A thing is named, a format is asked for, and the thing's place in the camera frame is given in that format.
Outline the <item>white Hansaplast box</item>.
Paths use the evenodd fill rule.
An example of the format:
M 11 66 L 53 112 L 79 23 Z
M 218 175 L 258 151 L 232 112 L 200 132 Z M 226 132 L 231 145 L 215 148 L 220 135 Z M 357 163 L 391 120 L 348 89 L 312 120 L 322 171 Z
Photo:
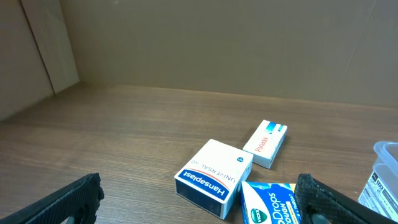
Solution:
M 224 220 L 252 160 L 251 153 L 210 139 L 174 176 L 176 194 Z

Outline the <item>blue yellow VapoDrops box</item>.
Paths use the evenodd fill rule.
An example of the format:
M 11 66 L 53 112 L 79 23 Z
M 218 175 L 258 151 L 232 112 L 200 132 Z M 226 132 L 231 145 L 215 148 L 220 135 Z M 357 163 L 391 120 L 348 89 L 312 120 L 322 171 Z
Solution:
M 244 224 L 300 224 L 295 184 L 243 182 L 241 208 Z

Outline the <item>clear plastic container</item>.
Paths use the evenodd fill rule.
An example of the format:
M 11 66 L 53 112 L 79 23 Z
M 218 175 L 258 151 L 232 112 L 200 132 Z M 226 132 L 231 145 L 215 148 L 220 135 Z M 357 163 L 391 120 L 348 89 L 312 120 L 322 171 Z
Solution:
M 379 141 L 373 149 L 377 159 L 358 202 L 397 222 L 397 142 Z

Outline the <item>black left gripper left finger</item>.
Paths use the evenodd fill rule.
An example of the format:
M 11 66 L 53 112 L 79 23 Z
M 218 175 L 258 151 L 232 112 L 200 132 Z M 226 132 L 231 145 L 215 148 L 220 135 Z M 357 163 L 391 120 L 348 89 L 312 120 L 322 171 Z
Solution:
M 1 219 L 1 224 L 76 223 L 94 224 L 104 192 L 98 173 L 64 186 L 58 191 Z

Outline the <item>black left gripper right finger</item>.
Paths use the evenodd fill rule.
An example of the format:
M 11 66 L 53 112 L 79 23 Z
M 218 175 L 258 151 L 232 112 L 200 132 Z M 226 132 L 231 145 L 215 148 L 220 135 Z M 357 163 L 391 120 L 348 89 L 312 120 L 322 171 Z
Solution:
M 303 224 L 395 224 L 391 220 L 331 187 L 300 174 L 294 190 Z

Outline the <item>white blue Panadol box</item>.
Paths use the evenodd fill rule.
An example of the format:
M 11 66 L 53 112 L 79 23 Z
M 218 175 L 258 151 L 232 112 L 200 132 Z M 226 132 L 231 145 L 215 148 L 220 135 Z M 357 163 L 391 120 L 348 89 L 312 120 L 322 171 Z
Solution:
M 263 120 L 244 145 L 243 150 L 253 154 L 253 163 L 270 169 L 286 137 L 287 130 L 286 125 Z

